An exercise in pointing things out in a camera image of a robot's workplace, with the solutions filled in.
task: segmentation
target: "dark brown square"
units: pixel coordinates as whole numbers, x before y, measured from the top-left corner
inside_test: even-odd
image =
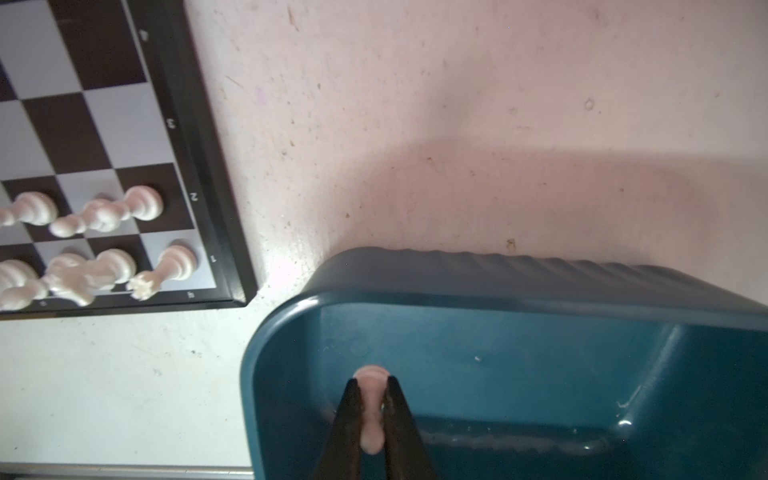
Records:
[[[16,93],[13,91],[11,82],[8,80],[8,76],[5,74],[5,69],[0,63],[0,101],[15,100]]]
[[[5,260],[21,260],[35,269],[39,276],[45,273],[45,263],[33,243],[0,245],[0,262]]]
[[[115,171],[118,173],[123,190],[136,185],[147,185],[157,190],[163,197],[164,209],[158,218],[148,222],[136,220],[140,232],[166,232],[194,228],[173,164],[118,168]]]
[[[85,90],[144,81],[120,0],[49,0]]]
[[[69,203],[67,202],[67,198],[64,196],[64,192],[61,191],[61,187],[59,187],[58,182],[56,181],[56,177],[52,175],[49,177],[30,177],[19,178],[17,180],[5,180],[2,182],[2,185],[5,187],[5,191],[8,192],[8,196],[11,199],[16,198],[17,195],[23,194],[24,192],[40,192],[41,194],[48,195],[51,200],[53,200],[53,203],[55,203],[56,207],[58,208],[58,216],[64,217],[72,213],[72,210],[69,207]],[[24,227],[27,229],[27,232],[29,232],[29,236],[32,237],[33,241],[35,242],[61,240],[61,238],[51,235],[51,232],[48,231],[48,225],[37,227],[35,225],[25,223]],[[82,238],[82,235],[75,235],[72,238]]]
[[[89,238],[88,244],[91,245],[94,255],[109,250],[111,248],[119,248],[125,253],[130,255],[136,262],[136,272],[143,272],[145,270],[152,270],[152,263],[147,256],[147,251],[144,250],[144,244],[141,242],[141,237],[138,235],[117,235],[115,237],[95,237]],[[125,284],[121,283],[114,287],[115,292],[124,292]]]
[[[82,94],[23,103],[57,174],[112,168]]]

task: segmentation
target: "dirt speck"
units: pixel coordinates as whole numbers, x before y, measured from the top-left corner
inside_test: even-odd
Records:
[[[293,10],[291,9],[290,5],[288,5],[288,22],[293,25],[296,31],[299,31],[299,27],[296,25],[296,19],[293,17]]]

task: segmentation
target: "white chess piece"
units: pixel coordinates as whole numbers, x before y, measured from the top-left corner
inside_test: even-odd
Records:
[[[106,250],[96,260],[86,260],[74,253],[63,253],[48,264],[41,278],[50,291],[78,306],[94,301],[94,290],[112,290],[116,283],[126,283],[136,273],[136,262],[123,250]]]
[[[9,208],[0,208],[0,226],[10,226],[17,222],[32,225],[48,225],[58,215],[58,208],[53,200],[40,192],[19,194]]]
[[[129,188],[122,201],[93,199],[85,204],[82,212],[58,218],[48,229],[59,238],[68,238],[86,230],[111,232],[131,217],[154,220],[162,213],[163,199],[160,194],[154,188],[138,185]]]
[[[32,300],[46,296],[48,289],[27,263],[20,260],[0,262],[0,311],[21,310]]]
[[[197,257],[186,247],[171,245],[163,250],[157,261],[157,268],[151,272],[141,272],[127,285],[136,300],[148,300],[166,280],[186,280],[197,270]]]

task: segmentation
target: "teal plastic bin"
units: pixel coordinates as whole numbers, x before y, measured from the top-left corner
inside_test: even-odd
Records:
[[[348,250],[247,348],[253,470],[310,478],[375,363],[444,480],[768,478],[766,330],[765,306],[658,266]]]

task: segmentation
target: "white table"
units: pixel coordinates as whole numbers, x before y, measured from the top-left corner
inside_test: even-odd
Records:
[[[0,460],[248,465],[243,348],[350,247],[658,263],[768,302],[762,0],[187,9],[262,289],[0,323]]]

